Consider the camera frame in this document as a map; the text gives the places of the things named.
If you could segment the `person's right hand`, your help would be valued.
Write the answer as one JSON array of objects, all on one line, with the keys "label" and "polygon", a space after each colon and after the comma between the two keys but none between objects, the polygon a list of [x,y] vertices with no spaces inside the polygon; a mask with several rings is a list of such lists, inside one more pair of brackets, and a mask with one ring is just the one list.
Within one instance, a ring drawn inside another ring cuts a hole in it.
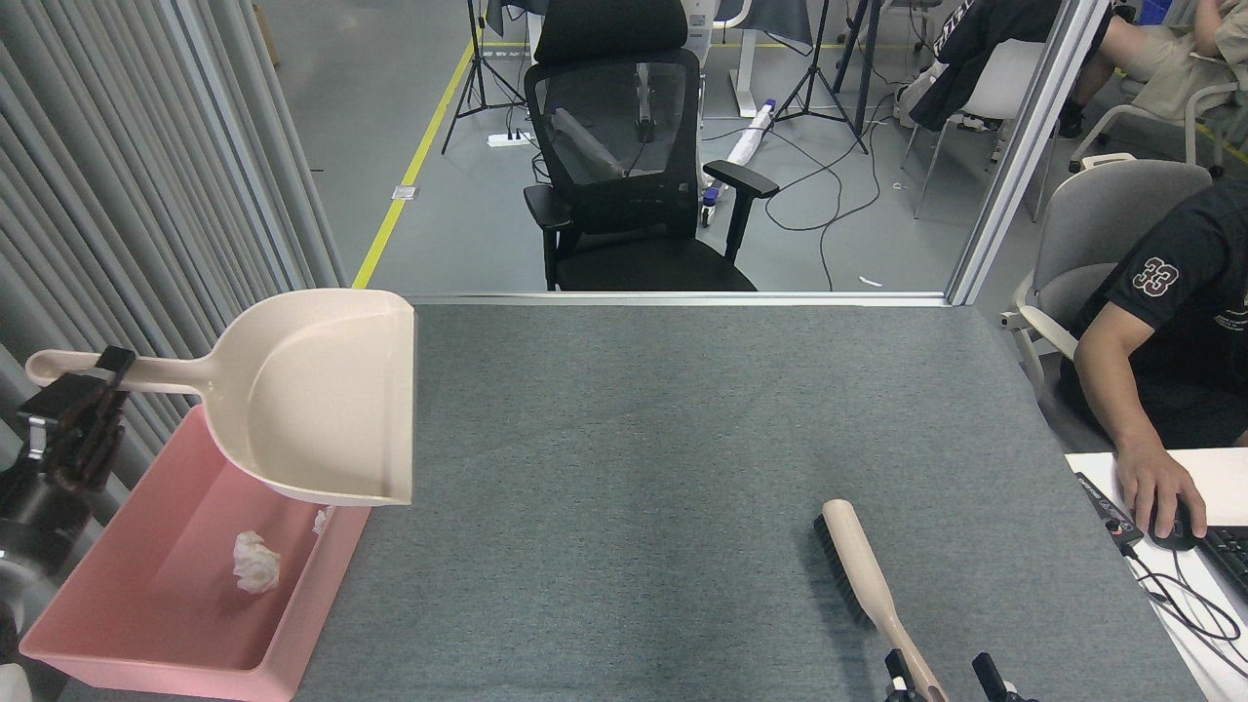
[{"label": "person's right hand", "polygon": [[1206,502],[1191,472],[1156,440],[1126,443],[1114,453],[1117,480],[1138,523],[1167,537],[1186,507],[1186,531],[1194,537],[1207,533]]}]

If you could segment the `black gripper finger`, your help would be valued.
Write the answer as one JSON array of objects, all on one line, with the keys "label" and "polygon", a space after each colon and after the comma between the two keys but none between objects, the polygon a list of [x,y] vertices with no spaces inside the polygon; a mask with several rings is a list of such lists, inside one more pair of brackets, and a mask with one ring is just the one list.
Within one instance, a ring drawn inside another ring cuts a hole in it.
[{"label": "black gripper finger", "polygon": [[987,701],[993,701],[993,702],[1031,701],[1031,698],[1027,698],[1018,692],[1016,685],[1008,682],[1007,680],[1003,680],[1003,676],[995,665],[995,660],[985,650],[982,650],[982,652],[980,652],[972,660],[972,670],[976,675],[976,680],[978,680],[978,685],[981,686],[982,692]]},{"label": "black gripper finger", "polygon": [[919,693],[917,685],[914,683],[914,675],[911,675],[902,650],[890,650],[885,657],[885,667],[889,675],[886,702],[921,702],[924,700],[924,696]]}]

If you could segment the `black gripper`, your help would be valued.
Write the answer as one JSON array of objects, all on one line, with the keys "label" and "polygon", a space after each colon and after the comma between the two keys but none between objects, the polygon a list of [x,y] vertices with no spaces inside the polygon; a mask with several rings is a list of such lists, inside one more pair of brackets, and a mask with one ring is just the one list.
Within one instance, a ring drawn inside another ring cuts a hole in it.
[{"label": "black gripper", "polygon": [[86,492],[101,492],[125,435],[120,383],[137,352],[109,346],[94,366],[66,371],[25,403],[19,417],[67,422],[46,450],[42,471],[6,471],[1,477],[4,563],[31,578],[57,573],[84,533],[94,507]]}]

